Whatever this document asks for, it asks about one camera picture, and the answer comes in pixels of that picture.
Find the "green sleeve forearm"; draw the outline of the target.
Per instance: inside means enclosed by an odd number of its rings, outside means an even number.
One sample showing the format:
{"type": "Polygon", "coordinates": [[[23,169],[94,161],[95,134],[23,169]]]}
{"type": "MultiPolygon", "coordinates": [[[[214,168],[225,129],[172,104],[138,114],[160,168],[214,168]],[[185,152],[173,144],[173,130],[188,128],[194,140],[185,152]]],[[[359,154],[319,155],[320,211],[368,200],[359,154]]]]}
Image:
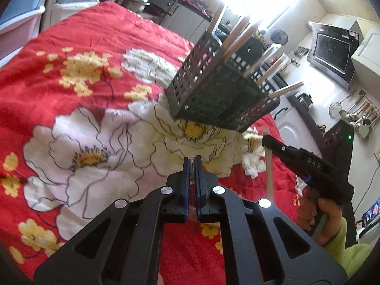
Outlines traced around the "green sleeve forearm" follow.
{"type": "Polygon", "coordinates": [[[355,244],[346,247],[347,221],[341,218],[341,227],[329,243],[323,249],[329,253],[346,271],[350,279],[363,265],[372,247],[368,244],[355,244]]]}

